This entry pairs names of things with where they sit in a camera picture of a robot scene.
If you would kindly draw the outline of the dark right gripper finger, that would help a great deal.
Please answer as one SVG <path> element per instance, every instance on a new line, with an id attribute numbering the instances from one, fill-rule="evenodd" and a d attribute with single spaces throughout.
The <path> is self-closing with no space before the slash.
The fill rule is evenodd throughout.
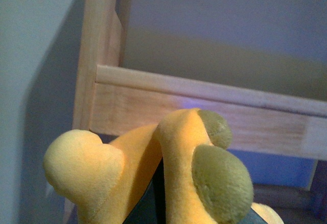
<path id="1" fill-rule="evenodd" d="M 243 163 L 232 158 L 231 163 L 222 159 L 214 159 L 210 162 L 208 159 L 200 160 L 203 166 L 200 169 L 208 170 L 204 174 L 205 180 L 217 180 L 215 186 L 223 186 L 228 180 L 236 179 L 236 173 L 230 173 L 228 170 L 238 168 L 245 172 L 246 178 L 250 178 L 247 168 Z M 166 202 L 164 188 L 164 162 L 160 161 L 144 195 L 138 201 L 131 213 L 125 219 L 124 223 L 166 223 Z"/>

